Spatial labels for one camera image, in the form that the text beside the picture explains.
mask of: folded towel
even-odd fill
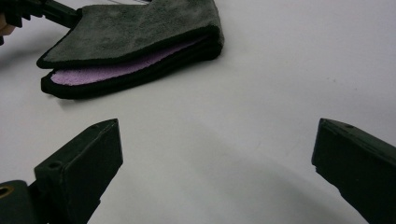
[[[42,91],[60,98],[141,85],[188,63],[215,59],[223,47],[213,0],[89,6],[79,13],[77,26],[37,61],[55,69],[42,78]]]

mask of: white table surface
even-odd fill
[[[82,101],[40,90],[50,70],[35,61],[67,29],[24,21],[0,47],[0,182],[31,184],[51,153],[117,118],[124,164],[89,223],[367,223],[310,160],[320,118],[396,146],[396,2],[216,4],[216,60]]]

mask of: dark gray fabric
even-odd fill
[[[148,5],[89,6],[78,25],[37,65],[42,68],[121,63],[194,35],[223,45],[213,0],[153,0]]]

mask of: purple lining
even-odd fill
[[[141,58],[134,59],[128,63],[93,66],[81,69],[58,70],[51,76],[50,79],[54,83],[60,85],[77,86],[103,81],[113,77],[125,76],[143,68],[147,68],[182,49],[204,40],[205,38],[206,36],[201,36],[176,44],[172,47],[160,49],[148,55],[142,56]]]

